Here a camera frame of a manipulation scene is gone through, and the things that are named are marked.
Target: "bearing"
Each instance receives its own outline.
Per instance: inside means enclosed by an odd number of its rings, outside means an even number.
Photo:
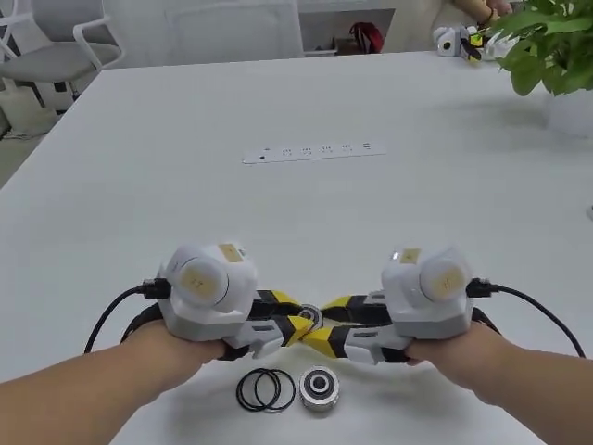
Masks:
[[[315,366],[300,377],[300,399],[311,411],[326,412],[337,404],[340,384],[334,372],[323,366]]]
[[[299,317],[306,318],[313,322],[313,326],[309,331],[316,331],[323,327],[323,313],[322,310],[312,304],[303,304],[302,311],[298,315]]]

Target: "rubber o-ring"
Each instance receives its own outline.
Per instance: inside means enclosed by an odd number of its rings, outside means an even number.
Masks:
[[[259,397],[259,394],[257,394],[257,393],[256,393],[256,399],[258,400],[260,405],[256,405],[254,403],[249,403],[246,400],[245,393],[243,391],[245,382],[247,381],[247,379],[250,376],[257,375],[257,374],[259,374],[259,376],[257,377],[257,381],[259,381],[259,379],[263,375],[267,375],[270,378],[270,380],[272,381],[272,383],[274,384],[274,395],[271,398],[269,403],[263,403],[261,401],[261,398]],[[266,410],[270,409],[278,401],[278,399],[280,399],[281,389],[282,389],[282,385],[280,383],[280,378],[278,377],[278,375],[276,375],[276,373],[274,373],[273,371],[271,371],[269,369],[257,368],[257,369],[254,369],[254,370],[248,372],[246,375],[243,376],[243,378],[241,378],[241,380],[239,380],[239,383],[237,384],[237,388],[235,391],[235,396],[236,396],[237,402],[243,409],[245,409],[246,411],[252,412],[252,413],[260,413],[262,411],[266,411]]]
[[[293,393],[290,397],[290,400],[285,403],[284,405],[281,406],[273,406],[274,404],[276,404],[276,401],[272,404],[269,404],[268,407],[266,408],[265,411],[272,411],[275,413],[281,413],[282,411],[285,411],[288,407],[290,407],[290,405],[293,404],[293,402],[295,401],[295,398],[297,396],[297,384],[295,383],[295,380],[293,379],[293,377],[290,376],[290,374],[288,374],[286,371],[283,371],[282,369],[271,369],[269,370],[272,373],[274,373],[274,375],[276,375],[276,378],[278,378],[278,375],[283,375],[284,377],[286,377],[286,380],[288,380],[290,382],[290,384],[293,387]],[[260,403],[260,404],[264,404],[263,401],[261,401],[261,398],[259,397],[258,394],[258,382],[259,380],[263,377],[263,374],[260,375],[255,382],[255,395],[256,395],[256,400]]]

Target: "white power strip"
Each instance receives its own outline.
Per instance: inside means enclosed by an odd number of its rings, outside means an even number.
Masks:
[[[386,154],[384,146],[371,142],[292,146],[290,148],[278,146],[247,153],[243,158],[243,163],[266,164],[291,160],[352,158]]]

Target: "potted plant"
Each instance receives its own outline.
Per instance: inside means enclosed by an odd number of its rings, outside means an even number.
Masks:
[[[512,86],[528,95],[539,83],[552,94],[549,127],[593,137],[593,1],[524,0],[525,9],[493,27],[518,38],[498,60]]]

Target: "forearm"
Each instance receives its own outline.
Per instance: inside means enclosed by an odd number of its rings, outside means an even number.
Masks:
[[[498,378],[476,391],[549,445],[589,444],[593,438],[593,362],[512,347]]]
[[[124,344],[0,385],[0,443],[108,444],[161,391],[143,360]]]

